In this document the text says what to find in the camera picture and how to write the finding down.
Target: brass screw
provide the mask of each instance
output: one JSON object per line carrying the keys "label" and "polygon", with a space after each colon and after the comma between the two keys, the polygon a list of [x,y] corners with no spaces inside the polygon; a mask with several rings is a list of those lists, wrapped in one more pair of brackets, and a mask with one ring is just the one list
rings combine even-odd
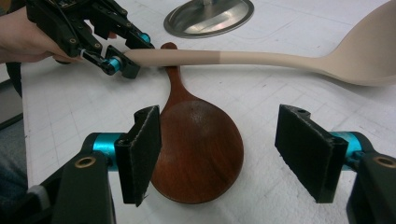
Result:
{"label": "brass screw", "polygon": [[95,157],[84,157],[76,161],[75,166],[77,168],[82,169],[92,166],[95,162],[96,162]]}
{"label": "brass screw", "polygon": [[382,166],[385,166],[385,167],[388,167],[388,168],[392,168],[392,169],[396,169],[396,161],[393,161],[393,160],[388,159],[386,157],[377,156],[377,157],[374,157],[373,160],[376,163],[378,163],[378,164],[380,164]]}

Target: white table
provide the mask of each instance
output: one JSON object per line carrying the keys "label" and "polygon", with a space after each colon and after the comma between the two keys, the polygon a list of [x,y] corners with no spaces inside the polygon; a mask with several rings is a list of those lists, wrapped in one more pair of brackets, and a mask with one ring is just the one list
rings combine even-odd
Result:
{"label": "white table", "polygon": [[[182,39],[163,29],[165,16],[186,1],[119,0],[152,43],[180,49],[271,51],[319,57],[385,0],[253,1],[253,17],[230,33]],[[102,41],[127,50],[124,40]],[[381,153],[396,157],[396,87],[359,87],[289,68],[258,65],[183,66],[194,95],[223,109],[244,141],[245,159],[233,186],[215,201],[174,203],[151,185],[141,206],[122,203],[117,173],[110,184],[119,223],[347,223],[355,174],[343,172],[334,203],[316,204],[279,157],[274,142],[280,104],[312,113],[327,131],[365,134]],[[29,185],[41,183],[77,154],[89,133],[127,132],[133,113],[166,103],[170,86],[162,68],[142,68],[136,79],[109,77],[90,63],[47,59],[22,67],[23,114]]]}

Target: light wooden spoon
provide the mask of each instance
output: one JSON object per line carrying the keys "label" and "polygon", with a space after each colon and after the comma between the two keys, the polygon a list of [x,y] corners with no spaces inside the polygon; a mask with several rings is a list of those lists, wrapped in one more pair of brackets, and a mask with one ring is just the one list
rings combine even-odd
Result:
{"label": "light wooden spoon", "polygon": [[396,1],[361,20],[329,55],[308,58],[266,52],[131,49],[125,55],[140,66],[263,64],[303,69],[363,86],[396,83]]}

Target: spoon handle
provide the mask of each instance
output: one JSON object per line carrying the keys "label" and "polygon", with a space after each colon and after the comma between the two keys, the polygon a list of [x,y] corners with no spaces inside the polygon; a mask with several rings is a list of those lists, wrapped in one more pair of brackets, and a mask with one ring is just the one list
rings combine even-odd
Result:
{"label": "spoon handle", "polygon": [[196,64],[261,64],[323,71],[324,58],[309,58],[267,52],[237,52],[185,49],[131,49],[125,55],[141,66]]}
{"label": "spoon handle", "polygon": [[[169,42],[162,45],[161,49],[177,49],[177,46],[174,43]],[[195,96],[191,95],[183,85],[183,81],[181,80],[180,76],[180,66],[168,65],[165,66],[165,70],[171,83],[171,92],[169,94],[165,109],[181,101],[195,100]]]}

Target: hand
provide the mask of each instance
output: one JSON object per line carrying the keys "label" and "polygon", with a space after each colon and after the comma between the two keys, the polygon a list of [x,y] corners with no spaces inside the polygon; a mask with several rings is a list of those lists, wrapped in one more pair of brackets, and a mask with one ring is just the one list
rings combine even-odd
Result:
{"label": "hand", "polygon": [[70,58],[58,45],[27,19],[26,7],[0,17],[0,63],[34,63],[49,56],[65,63],[80,58]]}

